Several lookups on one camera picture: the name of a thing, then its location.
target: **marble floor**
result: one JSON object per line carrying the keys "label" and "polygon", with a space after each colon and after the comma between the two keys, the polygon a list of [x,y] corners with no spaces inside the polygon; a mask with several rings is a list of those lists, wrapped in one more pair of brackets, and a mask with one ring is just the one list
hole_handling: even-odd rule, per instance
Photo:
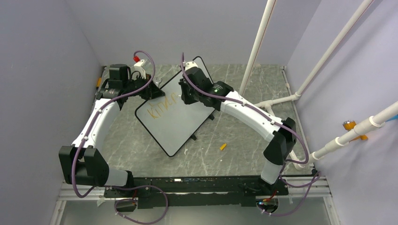
{"label": "marble floor", "polygon": [[[216,81],[224,81],[238,90],[246,65],[207,65]],[[156,77],[164,84],[179,71],[176,65],[157,65]],[[258,65],[247,85],[244,97],[258,103],[289,95],[278,65]],[[254,130],[234,117],[214,112],[215,119],[206,122],[195,132],[197,140],[188,140],[173,156],[168,157],[134,115],[143,103],[131,97],[110,127],[105,138],[102,156],[116,169],[129,170],[135,177],[170,176],[227,176],[259,175],[265,158],[262,154],[268,143]],[[273,106],[276,116],[296,120],[291,102]],[[220,151],[222,144],[227,147]],[[304,159],[302,146],[297,142],[294,151]],[[290,163],[283,172],[287,175],[311,174],[310,169],[298,171]]]}

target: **white wall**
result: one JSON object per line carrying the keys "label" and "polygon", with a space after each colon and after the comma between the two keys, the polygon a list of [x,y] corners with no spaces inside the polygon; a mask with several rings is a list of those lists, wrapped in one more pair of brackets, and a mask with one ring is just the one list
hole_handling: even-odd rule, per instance
{"label": "white wall", "polygon": [[[361,0],[322,0],[288,63],[297,90]],[[296,103],[312,151],[398,100],[398,1],[375,1]],[[327,155],[326,174],[343,224],[397,224],[398,121]]]}
{"label": "white wall", "polygon": [[99,75],[64,0],[0,2],[0,224],[49,223]]}
{"label": "white wall", "polygon": [[[66,0],[103,65],[137,49],[177,64],[184,51],[207,64],[247,63],[265,0]],[[257,62],[286,65],[321,0],[279,0]]]}

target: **whiteboard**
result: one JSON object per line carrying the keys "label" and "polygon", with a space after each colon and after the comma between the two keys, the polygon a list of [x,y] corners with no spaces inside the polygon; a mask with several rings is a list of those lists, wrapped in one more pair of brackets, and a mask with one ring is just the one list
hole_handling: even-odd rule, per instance
{"label": "whiteboard", "polygon": [[[193,61],[211,80],[202,58],[198,56]],[[182,77],[182,71],[178,72],[161,87],[165,96],[145,101],[135,111],[137,119],[169,157],[178,152],[214,111],[201,102],[184,104],[178,84]]]}

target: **gray wall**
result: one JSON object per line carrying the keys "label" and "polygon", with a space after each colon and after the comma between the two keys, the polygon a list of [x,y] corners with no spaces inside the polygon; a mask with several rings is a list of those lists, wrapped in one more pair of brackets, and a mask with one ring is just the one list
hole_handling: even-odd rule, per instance
{"label": "gray wall", "polygon": [[[321,0],[279,0],[257,63],[286,65]],[[156,63],[202,56],[207,64],[247,63],[265,0],[66,0],[101,63],[131,63],[134,50]]]}
{"label": "gray wall", "polygon": [[[362,0],[322,0],[288,63],[297,90]],[[398,1],[375,1],[297,102],[312,151],[398,100]],[[326,174],[343,224],[396,224],[398,121],[327,155]]]}
{"label": "gray wall", "polygon": [[0,223],[48,224],[100,64],[63,0],[3,0],[0,71]]}

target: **yellow object on floor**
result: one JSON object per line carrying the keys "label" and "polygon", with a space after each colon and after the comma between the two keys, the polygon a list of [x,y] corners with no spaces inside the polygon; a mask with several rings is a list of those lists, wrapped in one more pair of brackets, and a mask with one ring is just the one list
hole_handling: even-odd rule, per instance
{"label": "yellow object on floor", "polygon": [[227,146],[227,144],[225,143],[225,144],[223,144],[223,145],[221,145],[221,147],[220,147],[220,150],[222,151],[222,150],[224,150],[224,148]]}

